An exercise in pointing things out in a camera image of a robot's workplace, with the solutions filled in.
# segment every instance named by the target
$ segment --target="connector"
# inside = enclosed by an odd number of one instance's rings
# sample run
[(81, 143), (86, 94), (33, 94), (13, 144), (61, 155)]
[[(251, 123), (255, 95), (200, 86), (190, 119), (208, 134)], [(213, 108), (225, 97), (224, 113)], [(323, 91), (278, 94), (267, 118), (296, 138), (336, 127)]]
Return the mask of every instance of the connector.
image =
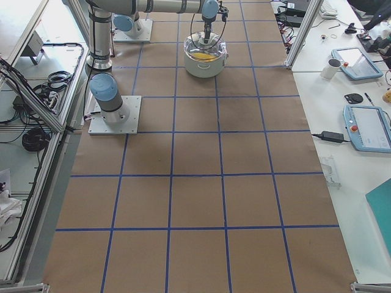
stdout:
[(321, 134), (312, 134), (312, 136), (318, 137), (321, 140), (326, 140), (328, 142), (350, 142), (349, 140), (345, 140), (342, 133), (330, 132), (330, 131), (322, 131)]

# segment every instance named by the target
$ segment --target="grid line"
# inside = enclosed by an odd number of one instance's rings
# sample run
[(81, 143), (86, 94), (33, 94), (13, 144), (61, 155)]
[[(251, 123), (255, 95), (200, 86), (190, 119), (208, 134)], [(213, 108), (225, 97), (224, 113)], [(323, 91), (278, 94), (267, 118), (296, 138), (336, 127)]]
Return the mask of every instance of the grid line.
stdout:
[[(258, 88), (257, 75), (255, 74), (254, 61), (253, 61), (253, 58), (252, 58), (250, 44), (248, 42), (249, 41), (249, 36), (248, 36), (248, 33), (247, 33), (246, 22), (244, 20), (242, 0), (239, 0), (239, 4), (240, 4), (239, 5), (240, 6), (240, 11), (241, 11), (242, 18), (243, 18), (244, 33), (246, 35), (247, 46), (248, 46), (249, 55), (250, 55), (250, 62), (251, 62), (251, 65), (252, 65), (252, 74), (254, 76), (255, 89), (256, 89), (257, 95), (259, 95), (260, 92), (259, 92), (259, 88)], [(261, 120), (262, 120), (262, 123), (263, 123), (263, 127), (266, 130), (266, 124), (265, 124), (265, 118), (264, 118), (264, 115), (263, 115), (261, 99), (258, 99), (258, 103), (259, 103), (259, 108), (260, 108)], [(292, 288), (293, 288), (293, 292), (297, 293), (296, 283), (295, 283), (294, 275), (293, 275), (292, 263), (291, 263), (291, 259), (290, 259), (290, 252), (289, 252), (289, 247), (288, 247), (288, 242), (287, 242), (287, 235), (285, 234), (285, 228), (284, 228), (284, 225), (283, 225), (282, 211), (281, 211), (281, 206), (280, 206), (279, 194), (278, 194), (278, 190), (277, 190), (276, 177), (275, 177), (275, 173), (274, 173), (274, 169), (273, 169), (273, 163), (272, 163), (272, 158), (271, 158), (271, 150), (270, 150), (270, 146), (269, 146), (269, 140), (268, 140), (267, 132), (264, 132), (264, 135), (265, 135), (266, 148), (267, 148), (267, 151), (268, 151), (269, 163), (270, 163), (270, 168), (271, 168), (271, 173), (272, 173), (271, 176), (272, 176), (272, 181), (273, 181), (273, 185), (274, 185), (274, 192), (275, 192), (276, 200), (277, 200), (277, 208), (278, 208), (278, 212), (279, 212), (279, 218), (280, 218), (280, 223), (281, 223), (283, 242), (284, 242), (284, 246), (285, 246), (285, 253), (287, 255), (287, 262), (288, 262), (288, 268), (289, 268), (289, 273), (290, 273), (290, 277), (291, 277)]]
[[(123, 172), (123, 166), (125, 164), (126, 147), (128, 145), (128, 139), (129, 139), (129, 134), (127, 134), (126, 137), (125, 137), (125, 145), (123, 147), (120, 174)], [(112, 213), (112, 220), (111, 220), (111, 229), (110, 229), (108, 249), (107, 249), (107, 252), (106, 252), (106, 259), (104, 261), (102, 284), (101, 284), (101, 289), (100, 289), (101, 293), (104, 292), (104, 286), (106, 284), (106, 275), (107, 275), (107, 272), (108, 272), (108, 265), (109, 265), (109, 259), (110, 259), (112, 237), (113, 237), (113, 233), (114, 233), (115, 217), (117, 215), (117, 206), (118, 206), (118, 200), (119, 200), (119, 195), (120, 195), (120, 190), (121, 190), (121, 182), (122, 182), (122, 177), (120, 176), (120, 178), (118, 180), (117, 193), (115, 195), (114, 210), (113, 210), (113, 213)]]
[[(260, 66), (225, 66), (224, 68), (285, 68), (285, 65), (260, 65)], [(113, 69), (135, 69), (135, 68), (143, 68), (143, 69), (162, 69), (162, 68), (186, 68), (185, 66), (113, 66)]]
[[(134, 81), (133, 81), (132, 95), (134, 95), (134, 91), (136, 89), (137, 74), (138, 74), (138, 71), (139, 71), (138, 67), (140, 65), (140, 60), (141, 60), (141, 54), (142, 54), (142, 48), (143, 47), (144, 47), (144, 44), (141, 44), (141, 48), (140, 48), (140, 52), (139, 52), (139, 58), (137, 60), (136, 74), (134, 76)], [(120, 174), (119, 174), (120, 176), (119, 176), (119, 181), (118, 181), (117, 194), (115, 196), (115, 204), (114, 204), (114, 210), (113, 210), (113, 216), (112, 216), (112, 222), (111, 222), (112, 230), (110, 230), (108, 250), (107, 250), (107, 253), (106, 253), (106, 260), (104, 262), (102, 284), (101, 284), (101, 289), (100, 289), (101, 293), (104, 292), (104, 286), (106, 284), (106, 276), (107, 276), (109, 259), (110, 259), (112, 237), (113, 237), (114, 227), (115, 227), (115, 218), (117, 216), (117, 206), (118, 206), (118, 201), (119, 201), (119, 196), (120, 196), (120, 189), (121, 189), (121, 183), (122, 183), (122, 176), (121, 175), (123, 173), (123, 168), (124, 168), (124, 165), (125, 165), (125, 157), (126, 157), (126, 149), (127, 149), (127, 146), (128, 146), (128, 141), (129, 141), (129, 134), (127, 134), (126, 137), (125, 137), (125, 145), (123, 147), (121, 169), (120, 169)]]
[[(171, 98), (172, 96), (143, 96), (143, 99), (167, 99)], [(260, 95), (260, 96), (220, 96), (219, 99), (231, 99), (231, 98), (297, 98), (300, 97), (299, 95), (276, 95), (276, 96), (271, 96), (271, 95)], [(176, 98), (209, 98), (209, 99), (215, 99), (214, 96), (176, 96)]]
[[(177, 41), (179, 40), (179, 21), (177, 26)], [(168, 293), (169, 291), (169, 275), (170, 275), (170, 241), (171, 241), (171, 213), (172, 213), (172, 184), (174, 183), (174, 146), (175, 146), (175, 112), (177, 109), (177, 85), (178, 85), (178, 47), (179, 42), (177, 42), (177, 58), (175, 61), (175, 88), (174, 88), (174, 110), (172, 116), (172, 140), (171, 140), (171, 159), (170, 159), (170, 191), (169, 191), (169, 211), (168, 211), (168, 230), (167, 230), (167, 252), (166, 252), (166, 280), (164, 285), (164, 292)]]
[[(223, 176), (262, 176), (262, 175), (323, 175), (323, 172), (263, 172), (263, 173), (224, 173)], [(71, 178), (101, 177), (220, 177), (221, 174), (83, 174)]]
[(113, 228), (58, 228), (56, 232), (82, 231), (205, 231), (205, 230), (270, 230), (270, 229), (319, 229), (339, 228), (338, 224), (330, 225), (287, 225), (287, 226), (220, 226), (220, 227), (113, 227)]
[[(225, 202), (224, 163), (223, 163), (223, 158), (222, 158), (221, 126), (220, 126), (220, 111), (219, 111), (219, 90), (218, 90), (218, 86), (217, 86), (217, 77), (214, 77), (214, 88), (216, 90), (217, 130), (218, 130), (218, 137), (219, 137), (222, 207), (223, 207), (223, 215), (224, 215), (224, 228), (226, 228), (227, 227), (227, 206), (226, 206), (226, 202)], [(228, 289), (229, 289), (230, 293), (232, 293), (230, 249), (229, 249), (229, 240), (228, 240), (227, 229), (224, 229), (224, 237), (225, 237), (225, 254), (226, 254), (226, 258), (227, 258)]]

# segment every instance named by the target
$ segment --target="pen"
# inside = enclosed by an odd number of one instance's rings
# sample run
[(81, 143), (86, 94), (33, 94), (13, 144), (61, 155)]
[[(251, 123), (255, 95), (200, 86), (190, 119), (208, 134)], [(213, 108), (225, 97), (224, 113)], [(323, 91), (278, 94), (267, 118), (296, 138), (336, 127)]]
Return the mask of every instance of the pen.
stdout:
[(371, 100), (371, 98), (368, 96), (368, 94), (367, 93), (364, 93), (364, 95), (367, 97), (367, 99), (369, 100), (369, 103), (371, 103), (372, 104), (372, 106), (374, 107), (375, 105), (372, 103), (372, 100)]

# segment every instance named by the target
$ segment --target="table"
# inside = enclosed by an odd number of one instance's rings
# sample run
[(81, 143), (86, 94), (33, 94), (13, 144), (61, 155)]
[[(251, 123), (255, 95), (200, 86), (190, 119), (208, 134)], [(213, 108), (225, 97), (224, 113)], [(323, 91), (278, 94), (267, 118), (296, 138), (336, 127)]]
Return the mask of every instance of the table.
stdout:
[[(338, 19), (344, 23), (354, 22), (362, 27), (347, 1), (329, 0), (338, 9)], [(292, 67), (303, 108), (312, 133), (323, 130), (344, 133), (348, 138), (342, 110), (347, 93), (368, 93), (375, 106), (391, 114), (391, 104), (381, 96), (389, 86), (384, 77), (366, 81), (352, 81), (338, 72), (331, 81), (320, 77), (331, 50), (336, 48), (361, 47), (356, 35), (346, 35), (346, 26), (336, 26), (337, 20), (317, 16), (295, 64)], [(326, 34), (322, 42), (320, 35)], [(377, 53), (372, 60), (382, 60)], [(377, 63), (383, 71), (384, 62)], [(371, 106), (365, 99), (361, 105)], [(391, 178), (391, 154), (364, 153), (356, 151), (350, 143), (336, 144), (314, 138), (319, 157), (333, 157), (341, 188), (329, 186), (329, 192), (337, 214), (354, 273), (359, 283), (391, 283), (391, 259), (365, 194)]]
[[(367, 92), (375, 106), (391, 113), (391, 104), (381, 98), (387, 90), (384, 78), (367, 83), (352, 82), (344, 73), (331, 81), (319, 73), (294, 73), (294, 78), (312, 133), (327, 130), (348, 138), (342, 116), (347, 93)], [(362, 105), (371, 106), (365, 97)], [(391, 259), (365, 199), (366, 193), (391, 178), (391, 154), (358, 152), (350, 143), (316, 138), (314, 142), (319, 157), (334, 158), (342, 183), (329, 191), (358, 282), (391, 283)]]
[[(345, 24), (354, 23), (355, 27), (362, 28), (359, 19), (346, 0), (329, 0), (329, 2), (338, 10), (338, 20)], [(318, 15), (312, 24), (313, 28), (311, 28), (305, 40), (305, 45), (293, 64), (293, 72), (321, 71), (331, 58), (331, 51), (333, 49), (362, 47), (356, 34), (348, 35), (344, 33), (347, 28), (346, 25), (338, 20), (326, 20), (321, 23), (322, 20)], [(329, 27), (337, 26), (338, 24), (340, 24), (339, 27), (329, 29)], [(323, 34), (327, 36), (325, 41), (321, 39), (321, 35)], [(369, 55), (374, 61), (382, 60), (378, 53), (369, 53)], [(388, 70), (384, 62), (377, 63), (376, 66), (382, 71)]]
[(13, 63), (20, 56), (49, 0), (2, 1), (0, 56)]

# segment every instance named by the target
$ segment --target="shelf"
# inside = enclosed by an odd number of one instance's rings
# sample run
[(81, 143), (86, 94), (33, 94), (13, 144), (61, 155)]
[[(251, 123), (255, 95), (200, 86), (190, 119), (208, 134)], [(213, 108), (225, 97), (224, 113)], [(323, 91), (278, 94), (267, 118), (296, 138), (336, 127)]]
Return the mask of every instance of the shelf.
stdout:
[[(20, 71), (31, 87), (44, 83), (47, 81), (48, 75), (55, 71), (65, 70), (73, 74), (71, 83), (63, 92), (59, 93), (61, 100), (59, 114), (49, 115), (49, 111), (43, 113), (44, 116), (50, 116), (50, 120), (57, 120), (62, 126), (61, 129), (64, 129), (71, 111), (73, 98), (79, 96), (78, 91), (82, 88), (81, 76), (84, 74), (84, 64), (89, 52), (81, 34), (79, 32), (75, 33), (75, 21), (69, 14), (68, 9), (61, 0), (16, 0), (2, 5), (0, 20), (1, 23), (4, 22), (4, 25), (0, 27), (1, 57)], [(29, 57), (20, 57), (20, 55), (35, 30), (41, 33), (44, 42), (78, 42), (81, 47), (71, 44), (67, 46), (44, 46), (45, 53), (41, 61), (38, 65), (34, 65)], [(16, 97), (16, 93), (10, 91), (2, 77), (0, 77), (0, 90), (0, 120), (7, 120), (12, 118), (15, 113), (12, 102)], [(25, 127), (20, 119), (8, 125), (0, 125), (0, 141), (13, 140), (23, 131), (33, 127)], [(6, 154), (0, 157), (0, 166), (1, 170), (10, 169), (13, 197), (27, 198), (31, 191), (31, 183), (37, 176), (34, 193), (26, 207), (26, 215), (21, 222), (18, 237), (8, 250), (0, 253), (0, 285), (15, 282), (27, 235), (30, 232), (61, 137), (62, 131), (52, 135), (42, 161), (41, 170), (37, 175), (37, 153), (26, 151), (21, 145), (21, 137), (15, 142), (0, 144), (0, 153)], [(15, 233), (18, 221), (15, 220), (0, 231), (0, 245), (4, 245), (8, 241), (8, 237)]]
[[(20, 132), (14, 132), (14, 133), (10, 132), (9, 135), (15, 137), (19, 133)], [(41, 171), (37, 176), (37, 184), (34, 190), (34, 194), (30, 200), (29, 206), (27, 207), (26, 216), (22, 222), (20, 233), (16, 241), (7, 251), (0, 253), (0, 284), (12, 283), (13, 277), (15, 276), (15, 272), (18, 267), (18, 262), (20, 260), (21, 253), (23, 251), (24, 243), (26, 241), (27, 234), (29, 232), (29, 228), (32, 223), (32, 219), (37, 209), (39, 199), (42, 193), (42, 189), (45, 185), (46, 177), (49, 172), (50, 166), (52, 164), (53, 157), (56, 152), (60, 138), (61, 138), (61, 134), (57, 133), (53, 135), (52, 139), (50, 140), (50, 143), (48, 145), (48, 150), (42, 161)], [(16, 144), (14, 145), (18, 147), (18, 145), (20, 145), (20, 140), (17, 140)], [(37, 154), (36, 153), (33, 154), (35, 157), (35, 165), (37, 165)], [(15, 180), (13, 178), (13, 173), (11, 173), (11, 185), (14, 185), (14, 181)], [(13, 231), (16, 229), (16, 226), (17, 224), (15, 222), (13, 225), (10, 225), (9, 227), (7, 227), (7, 229), (4, 229), (0, 232), (0, 243), (3, 243), (5, 237), (8, 237), (10, 234), (11, 235), (13, 234)]]

